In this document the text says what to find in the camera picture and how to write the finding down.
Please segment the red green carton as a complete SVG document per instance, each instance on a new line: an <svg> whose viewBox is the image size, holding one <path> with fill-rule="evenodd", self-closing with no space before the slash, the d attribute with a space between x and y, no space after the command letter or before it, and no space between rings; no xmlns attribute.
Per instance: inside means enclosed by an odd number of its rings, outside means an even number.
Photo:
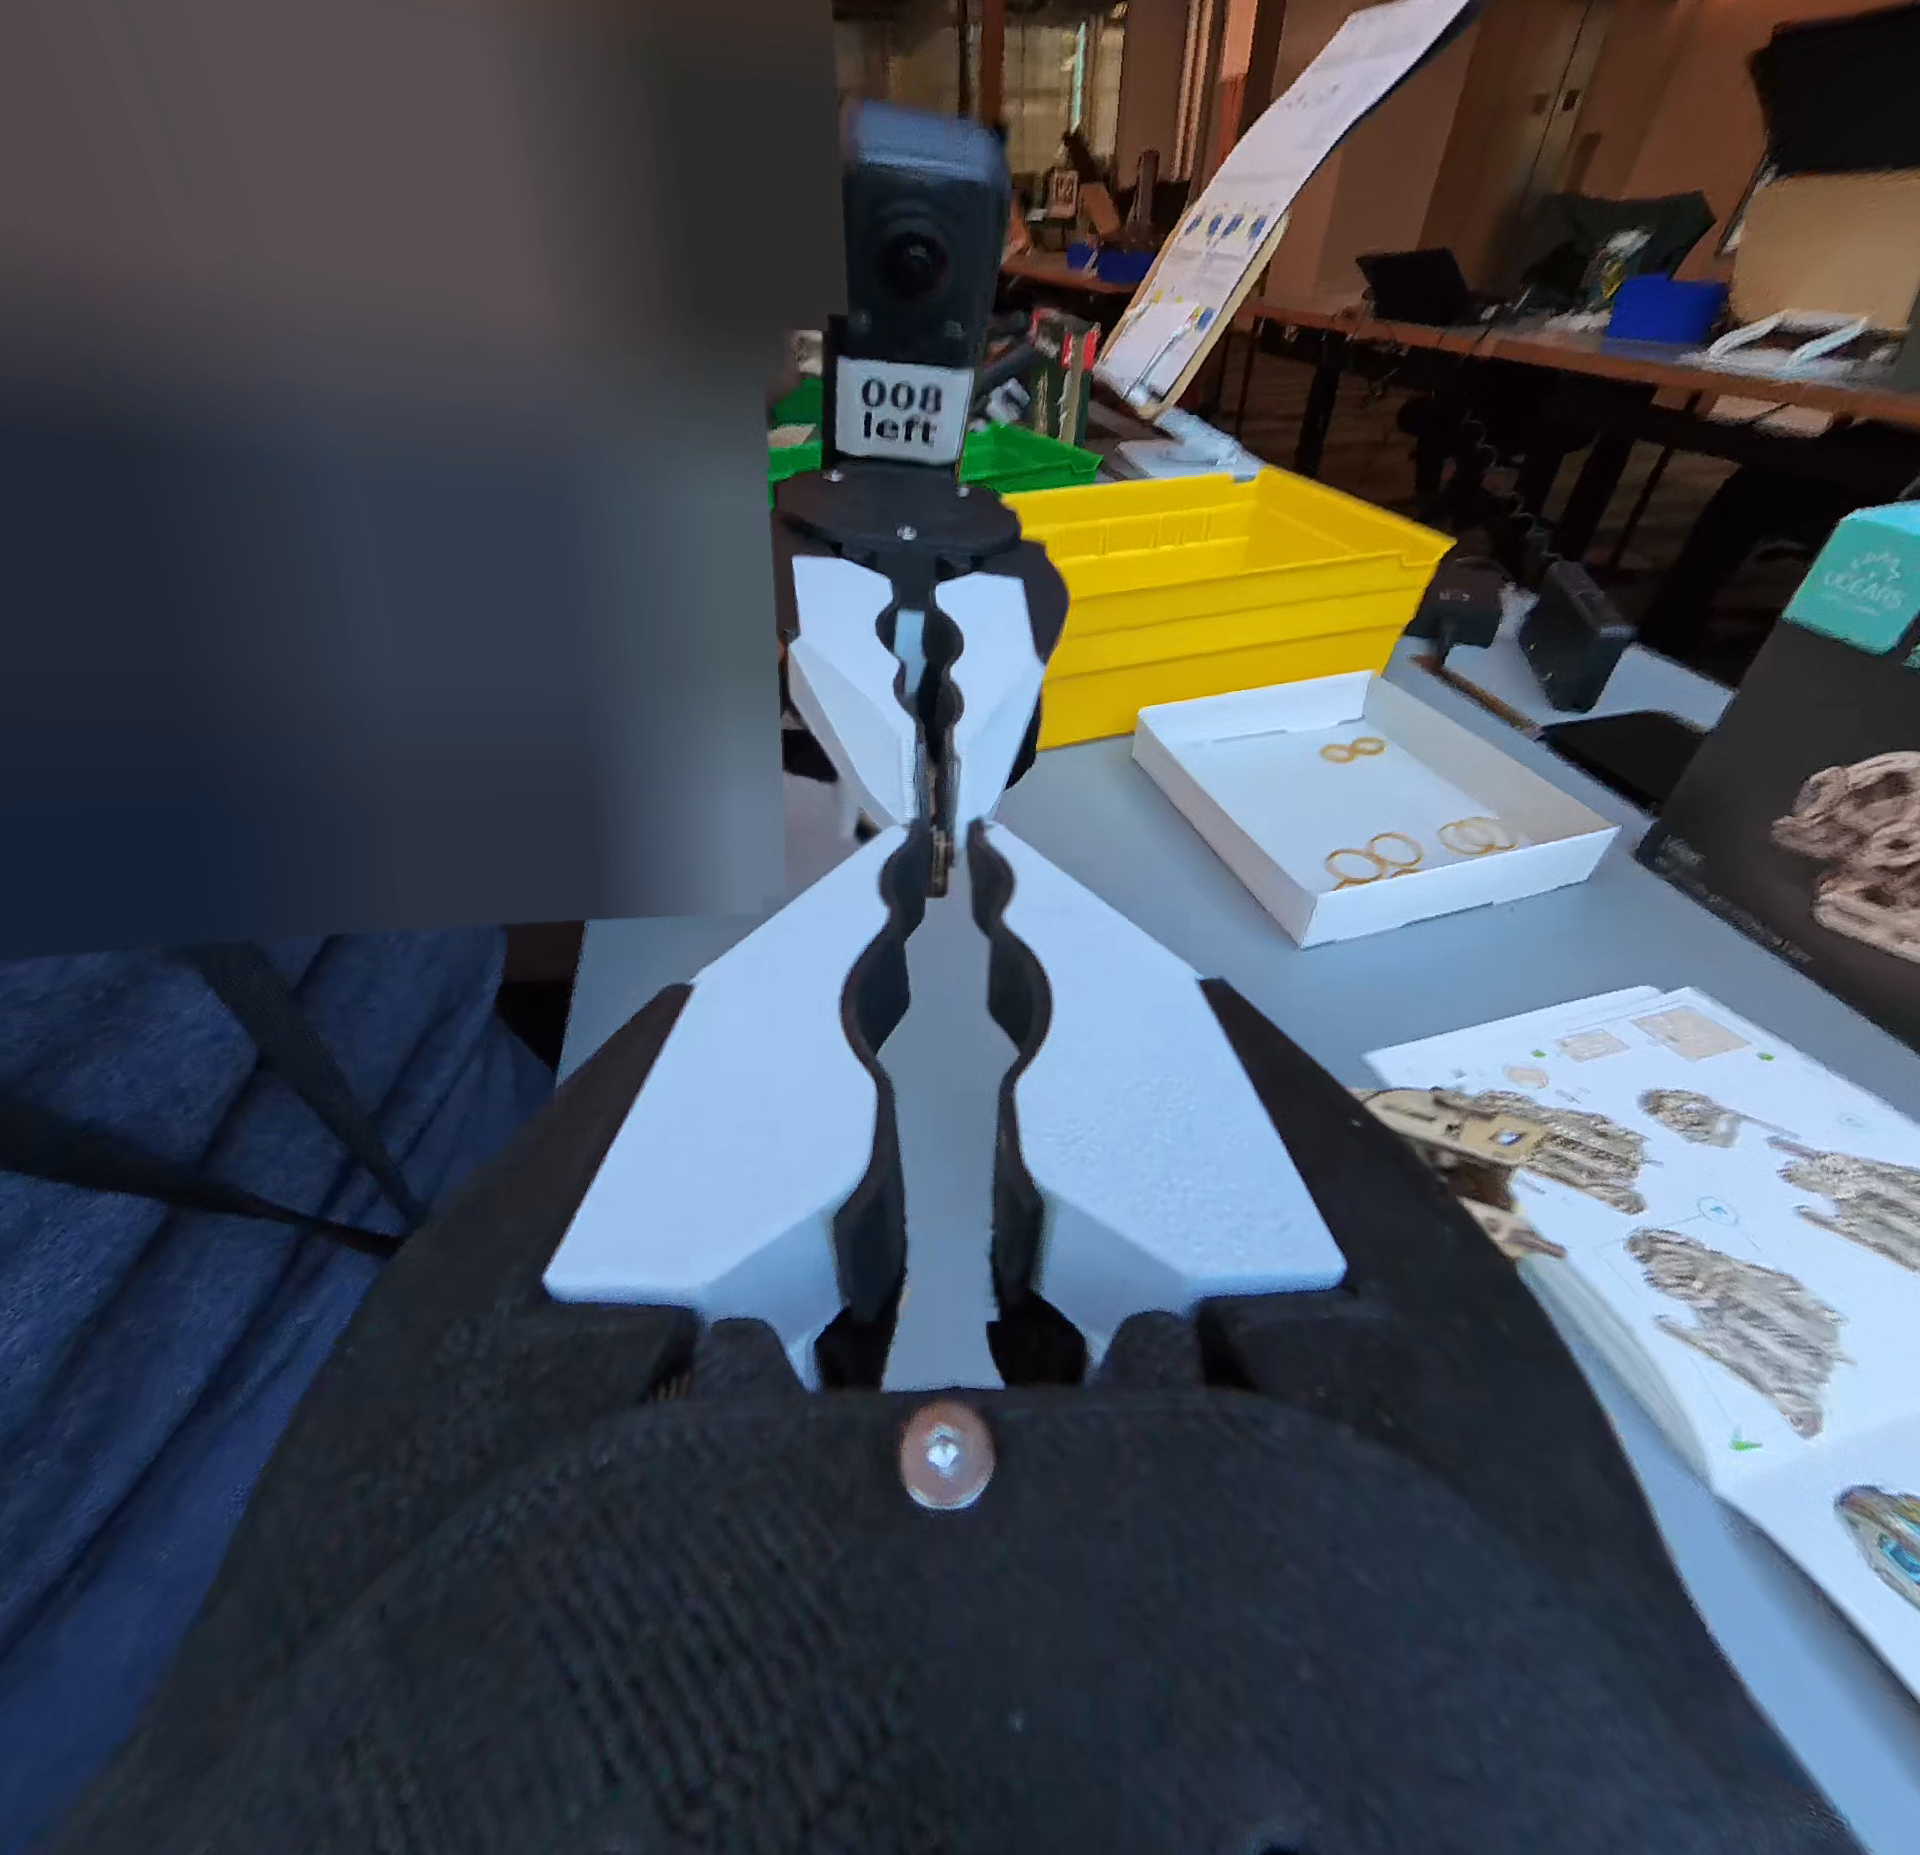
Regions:
<svg viewBox="0 0 1920 1855"><path fill-rule="evenodd" d="M1091 400L1093 356L1102 340L1100 324L1055 306L1034 306L1026 340L1037 360L1025 382L1023 425L1068 447L1080 447Z"/></svg>

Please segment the blue storage bin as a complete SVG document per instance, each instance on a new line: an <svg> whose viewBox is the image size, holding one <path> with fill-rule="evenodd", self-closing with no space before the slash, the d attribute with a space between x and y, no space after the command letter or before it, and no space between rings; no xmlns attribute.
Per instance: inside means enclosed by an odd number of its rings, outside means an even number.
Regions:
<svg viewBox="0 0 1920 1855"><path fill-rule="evenodd" d="M1721 322L1728 293L1719 281L1633 273L1615 290L1602 335L1613 342L1703 347Z"/></svg>

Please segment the small black power adapter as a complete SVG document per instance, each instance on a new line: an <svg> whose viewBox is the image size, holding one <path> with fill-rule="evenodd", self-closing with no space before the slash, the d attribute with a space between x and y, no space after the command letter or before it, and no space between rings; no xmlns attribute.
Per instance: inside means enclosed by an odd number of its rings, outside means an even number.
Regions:
<svg viewBox="0 0 1920 1855"><path fill-rule="evenodd" d="M1497 558L1449 551L1427 584L1405 638L1423 643L1440 660L1456 647L1495 643L1505 611L1505 575Z"/></svg>

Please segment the black flat case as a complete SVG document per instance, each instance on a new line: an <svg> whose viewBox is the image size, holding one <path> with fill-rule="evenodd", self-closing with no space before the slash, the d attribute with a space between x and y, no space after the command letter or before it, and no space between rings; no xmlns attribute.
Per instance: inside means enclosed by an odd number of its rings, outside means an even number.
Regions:
<svg viewBox="0 0 1920 1855"><path fill-rule="evenodd" d="M1663 710L1577 715L1539 734L1555 757L1652 817L1663 811L1708 730Z"/></svg>

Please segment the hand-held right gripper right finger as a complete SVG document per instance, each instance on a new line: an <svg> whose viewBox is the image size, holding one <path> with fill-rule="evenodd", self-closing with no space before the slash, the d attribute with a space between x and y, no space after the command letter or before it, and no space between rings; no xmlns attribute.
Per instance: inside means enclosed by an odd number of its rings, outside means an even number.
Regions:
<svg viewBox="0 0 1920 1855"><path fill-rule="evenodd" d="M967 835L996 1100L988 1351L1066 1387L1129 1320L1324 1291L1346 1259L1216 999L1172 950L996 820Z"/></svg>

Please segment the wooden submarine model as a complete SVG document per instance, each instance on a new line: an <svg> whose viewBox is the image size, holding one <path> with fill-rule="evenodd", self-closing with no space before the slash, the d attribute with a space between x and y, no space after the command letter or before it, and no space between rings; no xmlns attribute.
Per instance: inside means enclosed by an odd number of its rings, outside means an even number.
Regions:
<svg viewBox="0 0 1920 1855"><path fill-rule="evenodd" d="M1474 1105L1445 1087L1355 1087L1375 1120L1412 1147L1456 1201L1476 1219L1483 1237L1510 1260L1564 1259L1514 1199L1514 1176L1546 1145L1546 1125L1521 1112Z"/></svg>

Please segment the long wooden table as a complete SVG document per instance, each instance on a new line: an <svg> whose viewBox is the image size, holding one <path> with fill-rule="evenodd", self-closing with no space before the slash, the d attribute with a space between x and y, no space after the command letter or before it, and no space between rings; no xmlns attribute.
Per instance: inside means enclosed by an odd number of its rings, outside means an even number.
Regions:
<svg viewBox="0 0 1920 1855"><path fill-rule="evenodd" d="M1847 374L1754 374L1692 351L1654 342L1620 342L1598 333L1577 333L1535 322L1495 324L1483 329L1440 328L1416 322L1382 320L1357 300L1333 299L1295 302L1254 299L1234 315L1234 326L1254 329L1274 326L1293 335L1315 331L1337 335L1349 349L1376 347L1506 360L1611 382L1647 383L1701 401L1719 398L1770 400L1779 407L1808 407L1846 420L1867 420L1885 427L1918 429L1918 392L1892 385L1887 371Z"/></svg>

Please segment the white cardboard tray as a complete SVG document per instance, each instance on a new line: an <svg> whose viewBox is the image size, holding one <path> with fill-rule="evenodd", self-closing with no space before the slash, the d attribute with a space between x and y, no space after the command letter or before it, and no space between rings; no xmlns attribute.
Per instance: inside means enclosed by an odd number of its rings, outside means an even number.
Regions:
<svg viewBox="0 0 1920 1855"><path fill-rule="evenodd" d="M1319 746L1384 737L1391 752L1333 766ZM1299 948L1396 930L1586 883L1618 826L1526 761L1378 674L1340 674L1142 708L1133 761ZM1429 824L1467 811L1512 824L1512 851L1440 851ZM1378 831L1427 862L1333 889L1322 858Z"/></svg>

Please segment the open instruction booklet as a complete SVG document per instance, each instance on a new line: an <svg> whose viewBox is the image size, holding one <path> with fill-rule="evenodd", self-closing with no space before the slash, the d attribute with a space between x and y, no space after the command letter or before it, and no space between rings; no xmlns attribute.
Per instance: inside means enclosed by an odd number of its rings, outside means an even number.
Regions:
<svg viewBox="0 0 1920 1855"><path fill-rule="evenodd" d="M1367 1066L1546 1125L1514 1199L1566 1255L1521 1277L1916 1695L1916 1120L1696 988Z"/></svg>

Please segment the black laptop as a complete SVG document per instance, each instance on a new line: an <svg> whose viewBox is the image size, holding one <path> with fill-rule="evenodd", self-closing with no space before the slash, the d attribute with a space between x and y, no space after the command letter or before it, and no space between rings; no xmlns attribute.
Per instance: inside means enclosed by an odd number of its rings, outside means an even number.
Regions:
<svg viewBox="0 0 1920 1855"><path fill-rule="evenodd" d="M1355 257L1367 315L1382 322L1429 328L1476 326L1499 300L1467 281L1447 245Z"/></svg>

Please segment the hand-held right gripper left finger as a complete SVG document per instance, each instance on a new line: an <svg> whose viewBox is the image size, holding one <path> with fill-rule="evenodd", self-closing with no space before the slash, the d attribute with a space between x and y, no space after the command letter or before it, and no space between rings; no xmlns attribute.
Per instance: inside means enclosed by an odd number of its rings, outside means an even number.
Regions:
<svg viewBox="0 0 1920 1855"><path fill-rule="evenodd" d="M904 1277L893 1085L920 827L878 831L649 1013L664 1037L543 1268L575 1306L756 1320L803 1387L873 1347Z"/></svg>

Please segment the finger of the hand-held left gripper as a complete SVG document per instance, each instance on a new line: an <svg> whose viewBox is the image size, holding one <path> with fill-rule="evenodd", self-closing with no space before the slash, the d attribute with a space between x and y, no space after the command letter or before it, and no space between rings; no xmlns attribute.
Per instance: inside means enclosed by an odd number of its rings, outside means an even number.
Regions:
<svg viewBox="0 0 1920 1855"><path fill-rule="evenodd" d="M1041 705L1026 584L1014 573L952 575L932 591L938 625L954 636L943 656L947 820L990 817L1010 784Z"/></svg>
<svg viewBox="0 0 1920 1855"><path fill-rule="evenodd" d="M849 558L801 551L790 562L797 629L786 687L831 761L848 818L878 829L927 811L923 737L893 649L893 584Z"/></svg>

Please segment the white poster board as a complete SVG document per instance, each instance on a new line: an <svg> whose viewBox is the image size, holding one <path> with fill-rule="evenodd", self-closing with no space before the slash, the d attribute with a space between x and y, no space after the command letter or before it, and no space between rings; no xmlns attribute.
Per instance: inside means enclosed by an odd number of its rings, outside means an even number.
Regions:
<svg viewBox="0 0 1920 1855"><path fill-rule="evenodd" d="M1348 15L1227 151L1163 239L1093 358L1093 378L1156 420L1200 374L1333 149L1477 15L1481 0L1387 0Z"/></svg>

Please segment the group of yellow rubber bands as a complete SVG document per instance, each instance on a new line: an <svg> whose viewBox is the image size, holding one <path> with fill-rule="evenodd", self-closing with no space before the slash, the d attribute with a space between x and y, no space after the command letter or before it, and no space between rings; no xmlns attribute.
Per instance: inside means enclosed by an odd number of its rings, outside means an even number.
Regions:
<svg viewBox="0 0 1920 1855"><path fill-rule="evenodd" d="M1378 735L1357 735L1333 739L1319 746L1319 759L1333 766L1371 761L1391 752L1389 743ZM1521 844L1521 833L1492 813L1467 811L1450 818L1431 820L1432 838L1440 851L1459 858L1483 858L1512 851ZM1331 876L1333 889L1357 887L1357 883L1385 883L1411 874L1427 862L1423 844L1407 831L1378 831L1362 842L1342 844L1322 858L1322 867Z"/></svg>

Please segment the thin brown rod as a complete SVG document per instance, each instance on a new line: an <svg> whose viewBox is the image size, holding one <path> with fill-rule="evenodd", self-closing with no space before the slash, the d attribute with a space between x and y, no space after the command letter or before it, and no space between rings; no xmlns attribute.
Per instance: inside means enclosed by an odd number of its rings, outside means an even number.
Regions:
<svg viewBox="0 0 1920 1855"><path fill-rule="evenodd" d="M1495 692L1483 688L1470 678L1458 674L1438 654L1416 652L1414 656L1411 656L1411 665L1420 669L1421 674L1429 674L1431 678L1450 688L1456 694L1461 694L1463 697L1474 701L1477 708L1499 719L1503 724L1512 726L1517 734L1528 739L1537 739L1539 734L1542 734L1542 726L1535 719L1523 714L1523 710L1514 708L1512 701L1506 701L1503 696L1497 696Z"/></svg>

